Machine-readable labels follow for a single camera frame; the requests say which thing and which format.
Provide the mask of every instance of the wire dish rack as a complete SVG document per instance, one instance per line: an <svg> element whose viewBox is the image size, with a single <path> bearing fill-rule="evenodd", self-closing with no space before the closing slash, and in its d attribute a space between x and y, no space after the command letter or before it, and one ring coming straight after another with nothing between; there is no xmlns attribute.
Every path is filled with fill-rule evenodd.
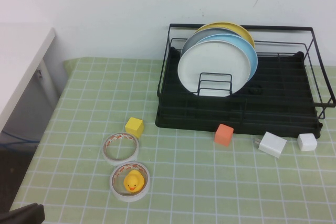
<svg viewBox="0 0 336 224"><path fill-rule="evenodd" d="M320 137L319 119L325 118L326 108L336 106L336 99L311 27L243 26L256 39L258 68L254 76L232 94L234 76L201 73L198 90L191 93L181 84L177 67L183 44L201 26L169 25L157 89L158 127L214 132L223 123L238 134L264 135L268 131L284 137L301 133ZM231 95L202 96L203 89L211 89L202 86L202 82L212 81L211 75L228 77L223 90ZM321 88L327 89L328 95L321 95Z"/></svg>

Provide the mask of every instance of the double-sided tape roll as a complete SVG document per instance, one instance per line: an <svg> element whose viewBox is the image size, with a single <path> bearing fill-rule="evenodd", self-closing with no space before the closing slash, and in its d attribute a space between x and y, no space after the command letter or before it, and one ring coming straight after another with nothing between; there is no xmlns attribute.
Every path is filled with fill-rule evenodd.
<svg viewBox="0 0 336 224"><path fill-rule="evenodd" d="M132 140L134 142L134 144L135 144L135 151L134 151L134 153L130 157L126 158L126 159L117 159L117 158L109 157L107 155L107 153L106 153L107 147L113 141L121 139L121 138L128 138L128 139L130 139L130 140ZM121 165L121 164L123 164L125 162L136 160L136 158L138 157L138 154L139 154L139 141L132 134L129 134L129 133L126 133L126 132L120 132L120 133L116 133L116 134L110 136L108 139L106 139L106 141L104 142L101 150L102 150L102 153L103 153L103 156L104 156L105 160L110 165L117 166L117 165Z"/></svg>
<svg viewBox="0 0 336 224"><path fill-rule="evenodd" d="M116 191L114 185L116 183L116 179L118 179L119 175L122 172L125 172L125 170L132 170L132 169L137 169L139 172L141 172L142 174L144 174L145 177L145 184L143 185L142 189L138 192L138 193L134 193L131 195L125 195L125 194L120 194ZM130 162L126 162L124 164L119 165L117 168L114 169L113 173L111 174L110 177L110 187L112 190L112 193L115 195L115 197L118 200L122 200L125 202L134 202L137 201L141 198L143 198L149 191L150 188L150 183L151 183L151 177L149 175L149 172L147 170L147 168L138 163L138 162L134 162L134 161L130 161Z"/></svg>

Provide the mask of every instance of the gray plate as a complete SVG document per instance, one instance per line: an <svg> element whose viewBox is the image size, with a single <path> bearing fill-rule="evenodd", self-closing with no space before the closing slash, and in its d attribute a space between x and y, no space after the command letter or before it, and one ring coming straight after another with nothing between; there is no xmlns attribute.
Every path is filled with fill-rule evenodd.
<svg viewBox="0 0 336 224"><path fill-rule="evenodd" d="M204 39L206 37L209 37L211 35L216 34L234 34L237 36L240 36L239 34L235 33L234 31L231 31L227 28L221 28L221 27L213 27L201 30L197 33L195 33L193 36L191 36L184 44L182 50L181 50L181 56L187 52L189 48L191 48L193 45L197 44L201 39Z"/></svg>

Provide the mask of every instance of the drip tray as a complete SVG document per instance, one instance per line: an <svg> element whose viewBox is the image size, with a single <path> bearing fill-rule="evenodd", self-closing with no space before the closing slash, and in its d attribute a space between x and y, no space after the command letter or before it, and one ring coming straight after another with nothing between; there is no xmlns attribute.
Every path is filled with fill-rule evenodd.
<svg viewBox="0 0 336 224"><path fill-rule="evenodd" d="M258 56L255 75L229 97L202 97L188 92L177 75L180 51L169 48L159 106L158 127L216 131L223 123L238 134L320 136L304 54Z"/></svg>

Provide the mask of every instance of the yellow rubber duck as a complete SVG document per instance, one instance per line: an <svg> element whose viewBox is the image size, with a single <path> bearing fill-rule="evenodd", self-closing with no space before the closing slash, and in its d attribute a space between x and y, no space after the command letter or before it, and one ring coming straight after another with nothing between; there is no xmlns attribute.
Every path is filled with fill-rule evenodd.
<svg viewBox="0 0 336 224"><path fill-rule="evenodd" d="M124 179L124 187L131 193L140 191L145 184L145 179L138 170L130 171Z"/></svg>

